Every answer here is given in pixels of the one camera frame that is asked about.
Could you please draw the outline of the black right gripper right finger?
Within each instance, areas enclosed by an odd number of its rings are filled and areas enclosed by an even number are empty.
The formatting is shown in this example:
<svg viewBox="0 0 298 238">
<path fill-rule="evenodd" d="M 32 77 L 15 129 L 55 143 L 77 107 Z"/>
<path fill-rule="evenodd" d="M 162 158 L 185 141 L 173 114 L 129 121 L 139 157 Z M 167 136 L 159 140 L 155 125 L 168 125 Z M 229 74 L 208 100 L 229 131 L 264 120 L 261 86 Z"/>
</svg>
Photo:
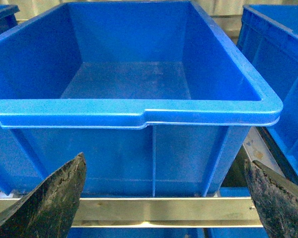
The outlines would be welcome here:
<svg viewBox="0 0 298 238">
<path fill-rule="evenodd" d="M 257 160 L 244 160 L 244 174 L 268 237 L 298 238 L 298 185 Z"/>
</svg>

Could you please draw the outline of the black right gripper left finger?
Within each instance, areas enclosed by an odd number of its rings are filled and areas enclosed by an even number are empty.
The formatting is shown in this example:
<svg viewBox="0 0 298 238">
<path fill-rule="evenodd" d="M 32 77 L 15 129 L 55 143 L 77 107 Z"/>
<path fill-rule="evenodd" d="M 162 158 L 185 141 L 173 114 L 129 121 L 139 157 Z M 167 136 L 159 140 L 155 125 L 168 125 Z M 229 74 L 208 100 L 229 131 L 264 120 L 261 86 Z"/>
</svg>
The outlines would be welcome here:
<svg viewBox="0 0 298 238">
<path fill-rule="evenodd" d="M 0 238 L 65 238 L 85 184 L 83 153 L 46 177 L 30 193 L 0 212 Z"/>
</svg>

